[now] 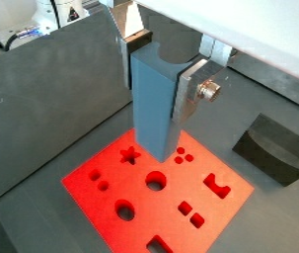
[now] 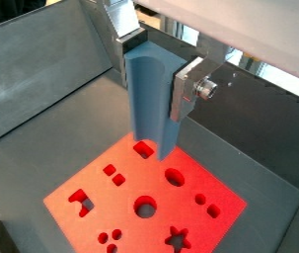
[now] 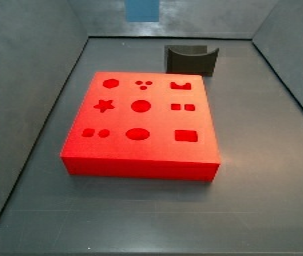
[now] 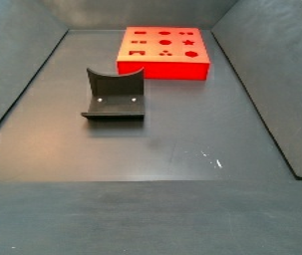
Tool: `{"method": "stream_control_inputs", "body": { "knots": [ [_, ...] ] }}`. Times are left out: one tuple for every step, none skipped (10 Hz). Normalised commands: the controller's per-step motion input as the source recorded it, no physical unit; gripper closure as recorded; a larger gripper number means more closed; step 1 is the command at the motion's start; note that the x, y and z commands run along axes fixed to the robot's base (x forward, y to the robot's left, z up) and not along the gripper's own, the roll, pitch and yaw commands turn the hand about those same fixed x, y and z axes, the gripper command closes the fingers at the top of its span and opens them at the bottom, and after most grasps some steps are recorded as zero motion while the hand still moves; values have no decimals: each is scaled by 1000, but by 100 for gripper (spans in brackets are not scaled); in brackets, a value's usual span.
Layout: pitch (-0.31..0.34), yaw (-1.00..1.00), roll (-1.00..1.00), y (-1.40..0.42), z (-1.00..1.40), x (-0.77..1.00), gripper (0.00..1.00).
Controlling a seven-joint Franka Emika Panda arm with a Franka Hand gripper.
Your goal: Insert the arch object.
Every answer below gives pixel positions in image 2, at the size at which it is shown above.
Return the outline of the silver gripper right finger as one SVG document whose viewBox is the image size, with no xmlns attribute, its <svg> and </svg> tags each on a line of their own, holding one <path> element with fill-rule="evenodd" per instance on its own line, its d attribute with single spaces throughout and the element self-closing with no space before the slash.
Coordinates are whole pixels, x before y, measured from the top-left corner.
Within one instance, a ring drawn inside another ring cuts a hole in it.
<svg viewBox="0 0 299 253">
<path fill-rule="evenodd" d="M 225 62 L 228 47 L 200 35 L 194 50 L 196 54 L 173 74 L 169 118 L 177 123 L 193 110 L 197 99 L 213 97 L 217 84 L 209 80 L 209 76 Z"/>
</svg>

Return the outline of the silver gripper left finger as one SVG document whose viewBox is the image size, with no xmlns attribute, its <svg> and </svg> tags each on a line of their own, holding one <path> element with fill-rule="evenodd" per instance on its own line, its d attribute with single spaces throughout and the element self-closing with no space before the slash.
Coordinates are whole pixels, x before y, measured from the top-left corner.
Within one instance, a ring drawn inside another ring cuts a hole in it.
<svg viewBox="0 0 299 253">
<path fill-rule="evenodd" d="M 132 0 L 96 0 L 106 28 L 106 51 L 128 87 L 124 54 L 145 40 Z"/>
</svg>

